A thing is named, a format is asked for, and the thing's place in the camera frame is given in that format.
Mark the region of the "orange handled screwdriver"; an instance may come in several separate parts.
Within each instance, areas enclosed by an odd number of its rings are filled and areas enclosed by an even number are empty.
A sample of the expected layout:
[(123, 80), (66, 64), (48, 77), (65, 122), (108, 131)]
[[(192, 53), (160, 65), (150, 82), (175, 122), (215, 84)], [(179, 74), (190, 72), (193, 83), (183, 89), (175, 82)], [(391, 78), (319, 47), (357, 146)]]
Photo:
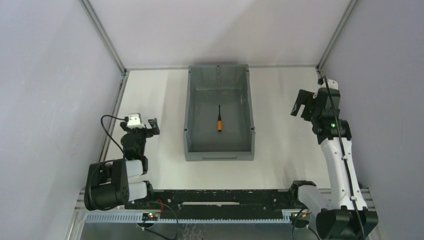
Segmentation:
[(217, 117), (217, 131), (222, 132), (223, 130), (223, 123), (222, 123), (222, 117), (221, 117), (221, 105), (218, 106), (218, 117)]

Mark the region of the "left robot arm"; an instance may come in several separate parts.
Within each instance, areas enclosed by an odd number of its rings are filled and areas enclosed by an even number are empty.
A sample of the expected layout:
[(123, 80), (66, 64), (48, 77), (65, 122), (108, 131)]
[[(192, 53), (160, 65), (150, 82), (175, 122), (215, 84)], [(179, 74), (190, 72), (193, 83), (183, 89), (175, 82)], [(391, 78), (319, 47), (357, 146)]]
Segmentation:
[(119, 147), (123, 157), (89, 166), (84, 193), (84, 205), (89, 211), (108, 211), (135, 200), (153, 199), (154, 189), (148, 180), (130, 181), (148, 172), (146, 142), (160, 134), (156, 118), (148, 123), (150, 127), (137, 114), (121, 119), (120, 127), (125, 134)]

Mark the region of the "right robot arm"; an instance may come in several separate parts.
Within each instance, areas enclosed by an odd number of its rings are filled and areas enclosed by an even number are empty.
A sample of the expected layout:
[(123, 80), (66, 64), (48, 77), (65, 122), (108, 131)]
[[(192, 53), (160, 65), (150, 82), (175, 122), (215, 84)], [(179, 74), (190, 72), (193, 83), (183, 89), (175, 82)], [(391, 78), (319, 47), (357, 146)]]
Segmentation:
[(364, 240), (379, 219), (361, 193), (353, 164), (352, 134), (349, 123), (339, 118), (339, 101), (337, 89), (299, 90), (290, 114), (297, 116), (304, 106), (301, 118), (311, 122), (324, 155), (331, 198), (307, 180), (293, 181), (289, 193), (294, 205), (308, 209), (314, 216), (315, 231), (321, 239)]

